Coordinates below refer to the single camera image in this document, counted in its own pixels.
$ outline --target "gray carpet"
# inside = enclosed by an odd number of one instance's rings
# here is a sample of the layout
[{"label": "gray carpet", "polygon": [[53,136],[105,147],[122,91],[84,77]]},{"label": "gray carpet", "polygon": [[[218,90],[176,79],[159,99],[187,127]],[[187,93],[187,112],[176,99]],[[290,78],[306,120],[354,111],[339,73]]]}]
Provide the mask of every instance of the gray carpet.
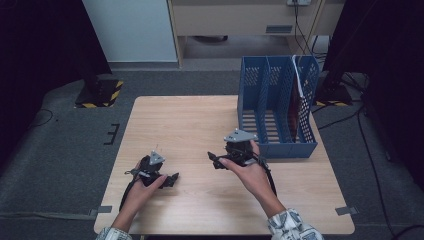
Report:
[{"label": "gray carpet", "polygon": [[[110,108],[78,109],[74,101],[82,81],[46,95],[14,159],[0,179],[0,212],[61,212],[86,215],[102,201],[110,172],[138,96],[237,95],[238,71],[115,72],[124,81]],[[352,96],[359,99],[350,89]],[[314,113],[318,126],[354,113],[362,103],[326,107]],[[387,215],[397,233],[412,224],[424,224],[424,193],[400,163],[388,162],[370,120],[361,123],[381,184]],[[112,145],[112,124],[119,131]],[[356,117],[320,130],[356,231],[326,239],[391,239],[376,180],[361,138]],[[94,239],[94,220],[1,218],[0,239]],[[401,239],[424,239],[424,230],[412,230]],[[227,239],[227,237],[159,237],[149,239]],[[270,237],[228,237],[270,239]]]}]

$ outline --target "strap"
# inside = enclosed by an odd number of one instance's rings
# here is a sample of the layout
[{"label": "strap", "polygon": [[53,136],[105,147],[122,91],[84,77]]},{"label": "strap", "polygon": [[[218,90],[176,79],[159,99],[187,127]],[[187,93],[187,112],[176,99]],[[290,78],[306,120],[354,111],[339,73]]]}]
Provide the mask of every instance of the strap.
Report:
[{"label": "strap", "polygon": [[125,200],[127,199],[128,193],[130,192],[132,186],[134,186],[135,182],[136,182],[136,180],[133,179],[130,183],[128,183],[128,186],[125,189],[124,195],[122,196],[121,205],[119,205],[119,211],[121,211],[122,206],[124,206],[124,203],[125,203]]}]

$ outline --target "blue file organizer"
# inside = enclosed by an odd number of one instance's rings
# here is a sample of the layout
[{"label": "blue file organizer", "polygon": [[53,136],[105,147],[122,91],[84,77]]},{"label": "blue file organizer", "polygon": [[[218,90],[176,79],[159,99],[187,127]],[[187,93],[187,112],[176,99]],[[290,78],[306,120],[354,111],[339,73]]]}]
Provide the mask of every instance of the blue file organizer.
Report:
[{"label": "blue file organizer", "polygon": [[[319,66],[313,56],[295,56],[294,61],[292,57],[242,58],[237,102],[239,129],[258,136],[261,155],[266,158],[308,158],[317,146],[309,115]],[[288,109],[297,76],[305,98],[299,111],[298,139],[294,142]]]}]

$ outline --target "black controller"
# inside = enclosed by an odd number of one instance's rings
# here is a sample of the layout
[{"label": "black controller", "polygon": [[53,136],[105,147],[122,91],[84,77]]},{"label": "black controller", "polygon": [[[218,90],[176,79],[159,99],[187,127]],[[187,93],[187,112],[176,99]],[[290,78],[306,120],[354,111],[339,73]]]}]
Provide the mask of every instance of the black controller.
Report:
[{"label": "black controller", "polygon": [[213,161],[215,169],[226,169],[224,165],[218,160],[220,158],[227,158],[239,166],[245,167],[254,162],[258,162],[258,157],[250,144],[250,140],[256,140],[257,137],[251,133],[236,129],[230,135],[224,138],[227,142],[225,150],[226,155],[216,156],[215,154],[208,152],[209,159]]},{"label": "black controller", "polygon": [[[119,210],[121,210],[129,191],[137,180],[141,179],[143,184],[147,187],[161,176],[159,170],[162,167],[164,161],[165,158],[160,156],[155,151],[152,151],[150,156],[146,155],[140,160],[140,164],[138,165],[138,167],[132,169],[131,171],[125,172],[125,174],[133,175],[133,180],[128,184],[127,189],[125,189],[124,195],[122,196],[121,205],[119,206]],[[179,173],[175,173],[172,176],[168,176],[165,182],[159,188],[162,189],[164,187],[173,187],[175,181],[177,181],[178,179],[178,175]]]}]

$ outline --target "electrical outlet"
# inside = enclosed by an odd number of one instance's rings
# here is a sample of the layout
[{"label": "electrical outlet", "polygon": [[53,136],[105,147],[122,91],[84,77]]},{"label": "electrical outlet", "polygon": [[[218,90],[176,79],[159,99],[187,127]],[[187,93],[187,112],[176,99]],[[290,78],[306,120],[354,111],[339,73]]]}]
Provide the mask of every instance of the electrical outlet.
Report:
[{"label": "electrical outlet", "polygon": [[311,5],[311,0],[287,0],[287,5],[293,6],[295,3],[299,6]]}]

